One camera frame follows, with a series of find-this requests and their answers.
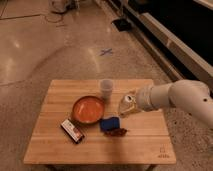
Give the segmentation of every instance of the speckled floor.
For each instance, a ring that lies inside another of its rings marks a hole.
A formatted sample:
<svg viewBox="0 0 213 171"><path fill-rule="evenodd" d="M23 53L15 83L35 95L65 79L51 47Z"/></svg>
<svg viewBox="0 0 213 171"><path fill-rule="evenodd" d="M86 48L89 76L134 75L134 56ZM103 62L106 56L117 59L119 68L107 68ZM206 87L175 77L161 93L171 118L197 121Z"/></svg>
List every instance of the speckled floor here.
<svg viewBox="0 0 213 171"><path fill-rule="evenodd" d="M45 14L46 1L0 1L1 18ZM0 20L0 170L51 170L23 164L43 98L52 79L151 78L170 82L131 32L118 32L105 3L80 3L63 21L43 15ZM102 49L113 54L100 56ZM177 109L165 110L176 165L155 170L213 170L213 132ZM141 171L141 165L57 166L58 170Z"/></svg>

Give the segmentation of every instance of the bowl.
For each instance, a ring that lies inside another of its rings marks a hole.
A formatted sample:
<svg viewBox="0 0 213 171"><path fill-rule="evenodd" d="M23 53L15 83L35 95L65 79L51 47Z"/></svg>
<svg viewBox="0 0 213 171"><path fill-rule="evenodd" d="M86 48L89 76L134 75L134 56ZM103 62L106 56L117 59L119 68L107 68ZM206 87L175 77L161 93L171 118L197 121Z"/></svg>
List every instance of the bowl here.
<svg viewBox="0 0 213 171"><path fill-rule="evenodd" d="M104 102L95 96L84 96L73 106L72 118L82 124L98 122L104 115Z"/></svg>

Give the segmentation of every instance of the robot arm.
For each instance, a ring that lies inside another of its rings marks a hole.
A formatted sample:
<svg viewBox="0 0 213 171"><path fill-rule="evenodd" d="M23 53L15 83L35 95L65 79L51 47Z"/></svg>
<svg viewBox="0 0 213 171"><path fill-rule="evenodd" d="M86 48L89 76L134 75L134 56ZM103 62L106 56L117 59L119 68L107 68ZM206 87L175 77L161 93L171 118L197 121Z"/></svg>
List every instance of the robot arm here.
<svg viewBox="0 0 213 171"><path fill-rule="evenodd" d="M207 85L200 81L180 80L142 88L136 94L136 103L144 111L178 107L213 128L213 100Z"/></svg>

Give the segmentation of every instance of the paper cup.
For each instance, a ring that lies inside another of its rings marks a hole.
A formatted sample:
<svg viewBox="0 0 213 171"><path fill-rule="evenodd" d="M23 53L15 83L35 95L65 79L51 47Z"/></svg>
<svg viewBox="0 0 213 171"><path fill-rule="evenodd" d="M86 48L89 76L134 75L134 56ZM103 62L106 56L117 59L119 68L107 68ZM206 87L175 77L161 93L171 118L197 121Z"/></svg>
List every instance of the paper cup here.
<svg viewBox="0 0 213 171"><path fill-rule="evenodd" d="M110 79L103 79L100 81L100 92L103 99L109 99L113 91L113 81Z"/></svg>

